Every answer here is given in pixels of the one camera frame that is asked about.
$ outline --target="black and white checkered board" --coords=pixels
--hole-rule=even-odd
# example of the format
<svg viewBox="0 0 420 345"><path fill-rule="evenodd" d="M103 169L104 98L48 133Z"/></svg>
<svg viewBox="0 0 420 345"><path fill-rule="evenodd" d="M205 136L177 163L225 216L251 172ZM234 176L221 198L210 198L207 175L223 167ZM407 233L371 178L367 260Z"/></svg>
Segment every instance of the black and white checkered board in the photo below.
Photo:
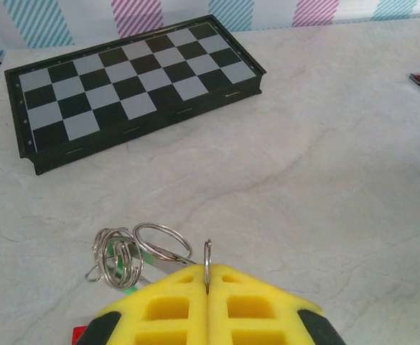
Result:
<svg viewBox="0 0 420 345"><path fill-rule="evenodd" d="M254 77L253 67L205 23L34 70L19 81L39 152Z"/></svg>

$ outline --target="chessboard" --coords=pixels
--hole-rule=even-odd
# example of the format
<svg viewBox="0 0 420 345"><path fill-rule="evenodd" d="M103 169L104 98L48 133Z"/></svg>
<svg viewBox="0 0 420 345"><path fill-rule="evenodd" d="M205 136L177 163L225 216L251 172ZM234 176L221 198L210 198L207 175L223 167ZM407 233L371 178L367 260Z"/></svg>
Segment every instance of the chessboard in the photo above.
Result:
<svg viewBox="0 0 420 345"><path fill-rule="evenodd" d="M5 72L38 175L258 94L264 73L211 15Z"/></svg>

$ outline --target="black rubber edge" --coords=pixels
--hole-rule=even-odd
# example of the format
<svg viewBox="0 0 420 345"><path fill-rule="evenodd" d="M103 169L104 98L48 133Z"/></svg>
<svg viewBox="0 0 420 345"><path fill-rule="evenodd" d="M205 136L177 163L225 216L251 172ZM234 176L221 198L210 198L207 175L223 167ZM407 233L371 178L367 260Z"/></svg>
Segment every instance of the black rubber edge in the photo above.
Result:
<svg viewBox="0 0 420 345"><path fill-rule="evenodd" d="M106 345L116 329L121 314L111 311L91 321L75 345Z"/></svg>
<svg viewBox="0 0 420 345"><path fill-rule="evenodd" d="M299 310L297 313L315 345L345 345L327 318L310 310Z"/></svg>

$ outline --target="metal ring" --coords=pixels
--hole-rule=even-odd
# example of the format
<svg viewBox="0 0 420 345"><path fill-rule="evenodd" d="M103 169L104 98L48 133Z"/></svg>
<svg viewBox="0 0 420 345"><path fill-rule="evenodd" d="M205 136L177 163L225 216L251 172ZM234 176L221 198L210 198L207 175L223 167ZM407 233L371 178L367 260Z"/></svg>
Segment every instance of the metal ring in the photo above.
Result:
<svg viewBox="0 0 420 345"><path fill-rule="evenodd" d="M205 286L208 294L210 292L211 239L208 239L203 247L203 265L205 267Z"/></svg>
<svg viewBox="0 0 420 345"><path fill-rule="evenodd" d="M92 268L85 278L91 282L105 280L106 283L116 290L126 290L134 286L141 278L144 266L144 258L141 249L136 244L139 253L139 264L136 267L128 245L134 242L132 235L127 228L102 229L95 237L93 244L93 254L95 257L95 267ZM108 256L108 250L112 247L113 254ZM122 263L122 271L118 272L118 266ZM89 278L90 273L98 268L100 276Z"/></svg>
<svg viewBox="0 0 420 345"><path fill-rule="evenodd" d="M145 228L159 230L160 232L163 232L171 236L173 239L176 239L189 252L186 259L190 259L192 257L193 255L192 246L186 240L186 238L183 237L183 235L181 235L178 231L172 228L169 228L168 226L155 224L155 223L141 223L141 224L136 225L133 228L133 231L132 231L133 240L145 252L148 252L151 255L157 257L158 259L161 259L164 261L176 261L176 257L165 255L164 253L160 252L159 250L161 249L161 247L149 244L142 239L141 235L139 234L139 231Z"/></svg>

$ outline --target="chessboard frame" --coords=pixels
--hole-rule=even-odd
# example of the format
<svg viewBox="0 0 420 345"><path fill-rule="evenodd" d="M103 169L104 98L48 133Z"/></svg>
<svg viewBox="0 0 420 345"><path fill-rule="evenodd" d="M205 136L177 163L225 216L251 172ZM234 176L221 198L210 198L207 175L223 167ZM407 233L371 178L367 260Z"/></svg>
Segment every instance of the chessboard frame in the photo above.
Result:
<svg viewBox="0 0 420 345"><path fill-rule="evenodd" d="M37 151L35 149L31 141L31 129L27 123L26 106L24 105L23 95L21 88L19 87L19 76L21 74L29 73L37 69L49 68L53 65L70 62L89 54L100 53L104 50L111 50L126 44L146 40L159 35L165 35L178 29L185 29L204 23L211 24L219 35L228 39L228 44L238 53L239 58L251 66L256 74L255 78L241 81L231 86L226 86L205 95L192 98L170 109L158 110L139 118L122 122L104 129L103 131L74 139L57 147L51 147L44 151ZM19 156L20 158L29 159L34 164L36 175L41 175L56 167L66 165L118 144L128 142L132 139L142 137L208 111L260 94L262 93L260 89L261 79L264 74L266 74L266 71L262 66L212 14L162 27L150 32L95 45L82 50L76 50L75 52L12 68L4 72L12 117L14 120L14 128L17 136Z"/></svg>

